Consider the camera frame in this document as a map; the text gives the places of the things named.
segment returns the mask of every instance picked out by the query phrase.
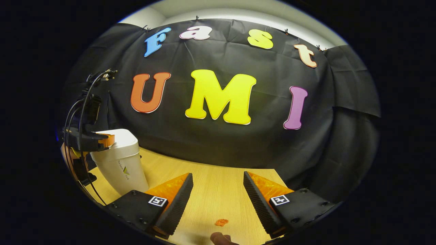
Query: yellow letter m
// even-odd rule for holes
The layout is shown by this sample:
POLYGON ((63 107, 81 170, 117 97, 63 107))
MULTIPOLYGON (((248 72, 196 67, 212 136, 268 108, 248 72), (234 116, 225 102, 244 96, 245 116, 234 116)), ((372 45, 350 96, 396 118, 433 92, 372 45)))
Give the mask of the yellow letter m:
POLYGON ((221 112, 230 102, 228 112, 223 116, 224 121, 243 125, 250 124, 248 107, 251 88, 256 84, 256 78, 237 74, 222 90, 213 71, 195 70, 191 76, 195 79, 195 85, 191 107, 185 112, 187 117, 204 119, 206 112, 203 110, 203 102, 206 99, 213 120, 221 115, 221 112))

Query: black cloth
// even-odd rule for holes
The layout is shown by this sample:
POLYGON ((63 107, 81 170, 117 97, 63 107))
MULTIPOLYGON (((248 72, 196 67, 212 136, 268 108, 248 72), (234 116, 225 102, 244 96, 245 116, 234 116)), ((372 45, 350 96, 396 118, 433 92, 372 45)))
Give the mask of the black cloth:
POLYGON ((184 160, 227 167, 273 168, 289 188, 310 188, 324 199, 347 196, 373 161, 378 132, 372 120, 380 117, 374 82, 350 46, 324 52, 283 31, 240 20, 183 21, 146 30, 116 24, 80 57, 63 91, 60 124, 65 121, 90 73, 116 69, 116 79, 102 82, 93 93, 103 99, 93 131, 124 128, 143 148, 184 160), (213 30, 206 40, 180 39, 192 26, 213 30), (170 27, 162 47, 144 57, 144 41, 170 27), (251 29, 269 32, 274 46, 251 46, 251 29), (314 52, 316 68, 305 65, 295 44, 314 52), (185 116, 190 108, 194 79, 191 72, 212 70, 224 89, 236 74, 256 78, 249 103, 249 125, 185 116), (159 108, 135 111, 130 104, 133 77, 147 73, 143 101, 152 98, 154 74, 169 72, 159 108), (299 130, 284 129, 290 112, 291 86, 308 92, 299 130))

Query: wooden table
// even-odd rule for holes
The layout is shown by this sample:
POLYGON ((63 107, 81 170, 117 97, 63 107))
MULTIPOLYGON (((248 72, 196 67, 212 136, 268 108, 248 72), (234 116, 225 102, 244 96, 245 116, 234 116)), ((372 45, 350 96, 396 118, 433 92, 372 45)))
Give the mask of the wooden table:
MULTIPOLYGON (((150 188, 185 173, 192 173, 194 187, 179 225, 168 241, 177 245, 213 245, 209 237, 219 231, 230 235, 240 245, 260 245, 271 240, 265 232, 243 186, 243 172, 250 171, 286 186, 274 169, 220 167, 184 161, 140 148, 141 163, 150 188), (218 219, 229 222, 216 226, 218 219)), ((120 195, 102 176, 98 168, 95 189, 106 203, 120 195)), ((92 190, 88 192, 101 202, 92 190)))

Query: white trash can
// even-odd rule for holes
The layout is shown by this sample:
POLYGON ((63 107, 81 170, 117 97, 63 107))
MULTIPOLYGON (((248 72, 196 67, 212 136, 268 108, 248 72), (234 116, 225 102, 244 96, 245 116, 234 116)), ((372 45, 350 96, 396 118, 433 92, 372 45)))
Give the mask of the white trash can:
POLYGON ((110 149, 91 152, 92 160, 109 184, 120 195, 131 190, 146 192, 149 187, 141 165, 138 139, 126 129, 96 133, 115 135, 110 149))

